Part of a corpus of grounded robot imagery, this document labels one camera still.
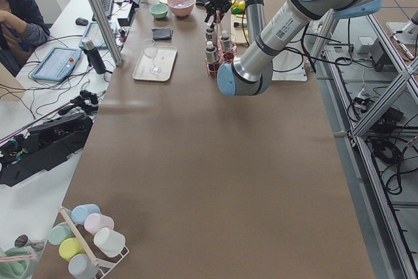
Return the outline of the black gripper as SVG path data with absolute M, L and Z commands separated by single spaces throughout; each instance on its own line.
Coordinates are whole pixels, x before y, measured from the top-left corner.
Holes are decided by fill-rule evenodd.
M 205 4 L 206 18 L 204 19 L 204 22 L 208 23 L 210 18 L 214 19 L 214 23 L 222 21 L 231 5 L 231 0 L 209 0 L 209 2 Z

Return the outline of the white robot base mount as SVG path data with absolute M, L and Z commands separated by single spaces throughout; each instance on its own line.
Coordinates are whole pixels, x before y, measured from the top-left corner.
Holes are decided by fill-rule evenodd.
M 308 77 L 304 68 L 303 57 L 288 50 L 277 55 L 273 60 L 273 81 L 305 82 Z

